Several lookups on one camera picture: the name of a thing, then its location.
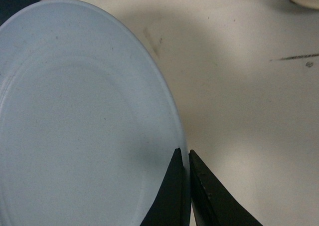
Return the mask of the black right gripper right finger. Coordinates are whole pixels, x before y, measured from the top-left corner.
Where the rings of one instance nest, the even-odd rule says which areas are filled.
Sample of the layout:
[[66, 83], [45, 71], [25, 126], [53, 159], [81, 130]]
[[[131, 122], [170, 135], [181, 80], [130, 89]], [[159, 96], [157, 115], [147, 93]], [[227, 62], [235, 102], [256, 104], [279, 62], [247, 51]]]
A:
[[198, 226], [260, 226], [194, 150], [189, 153], [191, 198]]

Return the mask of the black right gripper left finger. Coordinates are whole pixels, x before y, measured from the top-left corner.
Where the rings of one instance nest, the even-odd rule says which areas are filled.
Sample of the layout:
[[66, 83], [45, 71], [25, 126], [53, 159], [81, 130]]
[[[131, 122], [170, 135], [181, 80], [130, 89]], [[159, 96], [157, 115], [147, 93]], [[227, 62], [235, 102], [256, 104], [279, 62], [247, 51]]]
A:
[[186, 176], [181, 149], [176, 148], [157, 196], [142, 226], [183, 226], [186, 223]]

